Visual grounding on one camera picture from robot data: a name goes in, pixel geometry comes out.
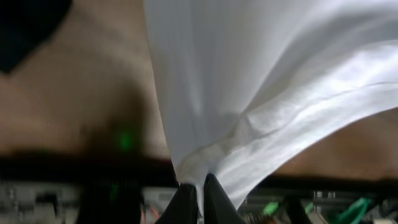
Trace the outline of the black t-shirt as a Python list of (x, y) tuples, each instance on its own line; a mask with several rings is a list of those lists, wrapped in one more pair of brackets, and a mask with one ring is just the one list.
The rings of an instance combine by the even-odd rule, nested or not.
[(1, 71), (9, 73), (56, 30), (72, 0), (1, 0)]

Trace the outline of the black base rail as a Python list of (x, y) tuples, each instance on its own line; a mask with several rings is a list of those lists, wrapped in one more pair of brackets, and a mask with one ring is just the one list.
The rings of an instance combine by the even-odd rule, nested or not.
[[(164, 162), (3, 158), (1, 222), (156, 223), (178, 188)], [(236, 210), (245, 223), (396, 223), (397, 182), (274, 175)]]

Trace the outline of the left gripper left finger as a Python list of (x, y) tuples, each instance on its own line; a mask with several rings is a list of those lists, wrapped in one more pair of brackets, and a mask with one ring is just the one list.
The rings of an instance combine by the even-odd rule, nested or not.
[(197, 221), (196, 188), (190, 184), (181, 184), (155, 224), (197, 224)]

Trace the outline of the white t-shirt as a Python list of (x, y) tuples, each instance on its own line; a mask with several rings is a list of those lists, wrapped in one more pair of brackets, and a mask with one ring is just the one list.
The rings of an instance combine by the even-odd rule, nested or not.
[(397, 106), (397, 2), (150, 0), (147, 35), (177, 180), (238, 207), (312, 144)]

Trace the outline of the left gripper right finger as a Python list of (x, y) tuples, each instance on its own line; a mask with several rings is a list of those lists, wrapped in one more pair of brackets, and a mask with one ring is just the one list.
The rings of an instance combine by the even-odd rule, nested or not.
[(245, 224), (214, 174), (204, 184), (205, 224)]

